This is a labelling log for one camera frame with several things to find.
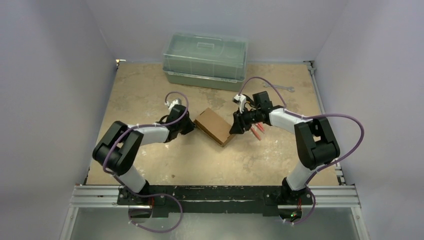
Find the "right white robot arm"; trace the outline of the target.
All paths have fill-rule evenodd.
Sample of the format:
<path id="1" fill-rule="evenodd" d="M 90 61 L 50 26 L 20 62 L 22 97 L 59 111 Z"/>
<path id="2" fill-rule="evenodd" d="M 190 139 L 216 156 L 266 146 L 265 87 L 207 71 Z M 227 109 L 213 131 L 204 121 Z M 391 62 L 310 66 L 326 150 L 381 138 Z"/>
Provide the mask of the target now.
<path id="1" fill-rule="evenodd" d="M 252 98 L 237 94 L 232 101 L 238 105 L 238 109 L 232 114 L 231 135 L 242 135 L 254 124 L 264 123 L 295 136 L 299 163 L 282 180 L 276 197 L 279 201 L 294 203 L 306 192 L 313 172 L 340 156 L 340 147 L 326 117 L 296 116 L 284 106 L 273 105 L 266 91 L 255 93 Z"/>

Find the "brown cardboard box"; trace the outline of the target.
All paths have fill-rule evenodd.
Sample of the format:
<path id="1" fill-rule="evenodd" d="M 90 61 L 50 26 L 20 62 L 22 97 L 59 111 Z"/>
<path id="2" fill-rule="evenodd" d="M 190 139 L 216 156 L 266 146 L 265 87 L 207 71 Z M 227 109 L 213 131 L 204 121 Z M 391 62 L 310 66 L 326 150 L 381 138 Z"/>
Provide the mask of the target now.
<path id="1" fill-rule="evenodd" d="M 210 108 L 206 108 L 194 119 L 195 125 L 212 138 L 219 146 L 225 147 L 234 137 L 231 125 Z"/>

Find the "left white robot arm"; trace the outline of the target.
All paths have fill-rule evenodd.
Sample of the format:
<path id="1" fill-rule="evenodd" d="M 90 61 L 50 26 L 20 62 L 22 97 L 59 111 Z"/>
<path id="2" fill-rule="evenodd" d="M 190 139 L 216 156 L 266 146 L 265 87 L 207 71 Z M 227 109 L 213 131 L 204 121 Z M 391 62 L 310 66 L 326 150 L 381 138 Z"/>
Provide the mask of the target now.
<path id="1" fill-rule="evenodd" d="M 134 166 L 139 148 L 169 143 L 179 134 L 186 135 L 194 128 L 188 108 L 178 103 L 155 124 L 127 125 L 115 121 L 95 146 L 92 158 L 130 190 L 132 201 L 142 205 L 149 199 L 150 184 Z"/>

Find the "red pen with label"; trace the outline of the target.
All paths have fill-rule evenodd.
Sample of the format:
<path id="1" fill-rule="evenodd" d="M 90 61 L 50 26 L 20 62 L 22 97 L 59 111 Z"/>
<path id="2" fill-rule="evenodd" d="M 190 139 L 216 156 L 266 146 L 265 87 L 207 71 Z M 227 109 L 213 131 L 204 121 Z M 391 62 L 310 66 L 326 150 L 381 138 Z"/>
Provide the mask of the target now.
<path id="1" fill-rule="evenodd" d="M 255 136 L 255 138 L 260 141 L 261 140 L 261 136 L 259 135 L 259 133 L 256 131 L 256 128 L 254 126 L 252 126 L 250 128 L 251 133 Z"/>

